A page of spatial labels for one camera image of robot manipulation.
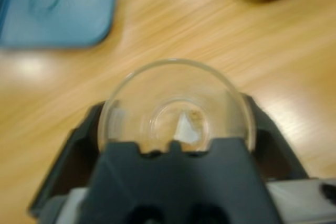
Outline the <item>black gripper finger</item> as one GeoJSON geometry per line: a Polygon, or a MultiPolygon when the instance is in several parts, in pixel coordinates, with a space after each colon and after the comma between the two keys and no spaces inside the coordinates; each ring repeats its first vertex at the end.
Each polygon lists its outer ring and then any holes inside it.
{"type": "Polygon", "coordinates": [[[252,156],[267,182],[308,179],[309,175],[271,117],[254,99],[244,94],[256,124],[256,146],[252,156]]]}
{"type": "Polygon", "coordinates": [[[85,187],[99,156],[97,132],[104,102],[90,107],[83,120],[70,130],[44,181],[29,204],[28,214],[38,218],[48,200],[85,187]]]}

